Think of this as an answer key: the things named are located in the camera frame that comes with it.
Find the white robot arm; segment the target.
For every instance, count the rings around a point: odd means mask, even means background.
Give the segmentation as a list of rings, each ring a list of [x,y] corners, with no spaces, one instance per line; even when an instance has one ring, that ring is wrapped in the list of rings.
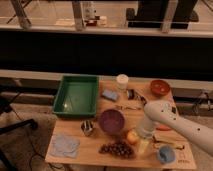
[[[146,102],[144,115],[137,123],[135,130],[140,137],[151,138],[156,123],[172,128],[213,157],[213,129],[173,113],[169,101],[154,100]]]

